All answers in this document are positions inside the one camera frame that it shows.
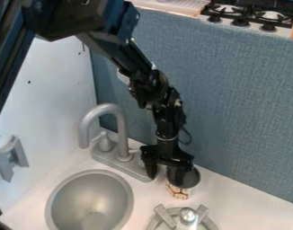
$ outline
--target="faucet handle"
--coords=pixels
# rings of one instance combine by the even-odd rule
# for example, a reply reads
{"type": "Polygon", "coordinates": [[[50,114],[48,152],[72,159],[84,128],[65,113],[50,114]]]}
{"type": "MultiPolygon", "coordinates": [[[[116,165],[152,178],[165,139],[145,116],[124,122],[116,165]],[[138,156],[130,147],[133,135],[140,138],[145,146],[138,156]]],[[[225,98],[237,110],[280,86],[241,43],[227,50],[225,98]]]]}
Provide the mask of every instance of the faucet handle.
{"type": "Polygon", "coordinates": [[[100,135],[93,139],[93,142],[97,141],[97,146],[99,147],[101,152],[109,152],[113,149],[113,143],[111,139],[108,137],[107,131],[101,131],[100,135]]]}

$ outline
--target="cable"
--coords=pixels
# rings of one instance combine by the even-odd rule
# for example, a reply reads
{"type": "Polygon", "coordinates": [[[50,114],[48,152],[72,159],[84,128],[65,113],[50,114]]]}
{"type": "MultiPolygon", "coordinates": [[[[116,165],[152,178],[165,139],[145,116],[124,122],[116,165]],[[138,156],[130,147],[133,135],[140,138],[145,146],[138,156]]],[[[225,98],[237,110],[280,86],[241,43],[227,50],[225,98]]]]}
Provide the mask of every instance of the cable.
{"type": "Polygon", "coordinates": [[[191,142],[192,142],[191,133],[185,127],[182,127],[181,130],[187,135],[187,137],[189,138],[189,140],[188,141],[182,141],[182,140],[179,139],[179,142],[182,143],[183,145],[186,145],[186,146],[190,145],[191,142]]]}

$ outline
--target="white countertop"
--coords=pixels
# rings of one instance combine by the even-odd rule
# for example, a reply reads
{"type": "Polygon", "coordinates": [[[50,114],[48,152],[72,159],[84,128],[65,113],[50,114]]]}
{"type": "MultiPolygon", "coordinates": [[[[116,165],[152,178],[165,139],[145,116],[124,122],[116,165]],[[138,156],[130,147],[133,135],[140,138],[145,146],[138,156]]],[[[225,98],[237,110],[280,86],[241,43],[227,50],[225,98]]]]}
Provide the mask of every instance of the white countertop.
{"type": "MultiPolygon", "coordinates": [[[[137,148],[141,144],[130,140],[129,145],[137,148]]],[[[44,209],[55,185],[74,173],[90,169],[115,172],[130,184],[134,193],[134,209],[123,230],[145,229],[154,214],[153,208],[158,204],[164,204],[166,208],[197,208],[203,204],[210,209],[209,217],[220,230],[293,230],[292,203],[204,168],[199,167],[201,182],[194,189],[191,198],[178,200],[167,193],[163,171],[155,181],[142,183],[95,162],[90,156],[90,149],[79,148],[39,181],[19,202],[6,210],[0,221],[13,230],[49,230],[44,209]]]]}

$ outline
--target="faucet base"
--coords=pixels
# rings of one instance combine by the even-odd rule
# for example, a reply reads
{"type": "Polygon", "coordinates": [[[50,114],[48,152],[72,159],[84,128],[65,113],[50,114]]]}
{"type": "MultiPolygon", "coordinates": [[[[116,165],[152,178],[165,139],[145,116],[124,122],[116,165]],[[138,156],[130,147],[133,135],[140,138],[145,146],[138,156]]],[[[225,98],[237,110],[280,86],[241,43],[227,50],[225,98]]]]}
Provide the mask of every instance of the faucet base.
{"type": "Polygon", "coordinates": [[[111,168],[117,169],[139,181],[151,182],[148,178],[146,169],[138,165],[140,154],[134,154],[132,159],[127,162],[121,162],[117,159],[118,148],[114,147],[110,152],[103,153],[100,150],[92,153],[92,158],[102,164],[106,164],[111,168]]]}

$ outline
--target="stovetop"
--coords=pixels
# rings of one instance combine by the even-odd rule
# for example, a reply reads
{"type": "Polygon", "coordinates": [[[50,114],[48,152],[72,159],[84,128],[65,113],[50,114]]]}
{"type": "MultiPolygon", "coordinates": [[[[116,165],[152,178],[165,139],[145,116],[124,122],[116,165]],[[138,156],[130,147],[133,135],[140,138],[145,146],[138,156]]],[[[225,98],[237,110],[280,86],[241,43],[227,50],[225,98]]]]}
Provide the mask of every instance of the stovetop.
{"type": "Polygon", "coordinates": [[[231,19],[232,25],[249,27],[252,22],[262,25],[262,30],[276,31],[277,28],[293,28],[293,10],[282,6],[257,6],[242,3],[211,2],[201,11],[208,15],[209,22],[222,22],[231,19]]]}

